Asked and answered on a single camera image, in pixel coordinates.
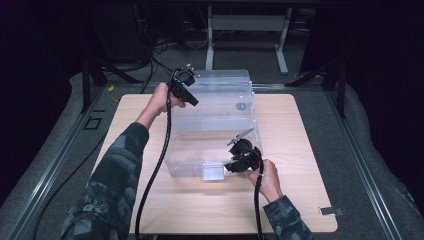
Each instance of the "hand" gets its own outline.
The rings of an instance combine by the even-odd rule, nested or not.
[[[275,164],[269,159],[263,160],[263,163],[264,172],[259,192],[262,193],[268,203],[270,203],[282,197],[283,192],[281,191],[280,179],[278,178],[278,170]],[[243,175],[255,186],[259,175],[259,169],[256,169],[256,171],[246,170],[243,172]]]
[[[160,83],[147,103],[146,107],[140,113],[140,116],[137,118],[137,122],[143,124],[147,129],[150,129],[153,121],[157,116],[162,112],[166,112],[166,99],[168,94],[168,85],[166,83]],[[185,102],[180,101],[174,95],[171,94],[171,107],[179,106],[184,108],[186,106]]]

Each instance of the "wooden table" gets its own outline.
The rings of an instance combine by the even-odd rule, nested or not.
[[[150,96],[131,94],[122,98],[97,162],[137,118]],[[331,204],[293,96],[257,94],[255,108],[263,158],[275,162],[283,193],[300,211],[312,232],[335,231],[335,217],[319,212],[319,207]],[[130,233],[134,233],[138,206],[159,159],[165,130],[166,114],[161,114],[150,129],[144,150]],[[242,176],[204,182],[201,177],[172,177],[163,164],[147,197],[140,231],[143,234],[255,234],[253,192],[251,182]],[[266,199],[260,195],[259,201],[263,232],[271,233],[273,230],[262,210]]]

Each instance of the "transparent plastic box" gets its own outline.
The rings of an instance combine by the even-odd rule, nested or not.
[[[227,146],[236,135],[244,136],[262,152],[255,119],[255,94],[247,70],[205,70],[195,72],[196,82],[188,90],[199,100],[193,107],[173,108],[172,128],[164,158],[175,177],[222,180],[234,175],[224,165],[231,162]]]

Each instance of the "camouflage sleeve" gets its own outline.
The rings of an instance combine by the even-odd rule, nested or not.
[[[62,227],[62,239],[127,239],[147,129],[132,123],[109,147]]]
[[[299,211],[287,196],[264,206],[264,210],[274,229],[275,239],[313,239]]]

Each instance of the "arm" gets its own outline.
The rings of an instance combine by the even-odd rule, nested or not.
[[[264,210],[274,229],[276,239],[313,239],[313,235],[302,221],[299,211],[289,198],[283,195],[275,164],[268,159],[263,160],[263,163],[264,176],[259,191],[268,201]],[[246,170],[243,175],[254,185],[256,184],[258,170]]]
[[[115,140],[90,177],[62,227],[62,239],[127,239],[149,128],[166,111],[167,86],[159,84],[136,122]],[[171,96],[171,107],[185,104]]]

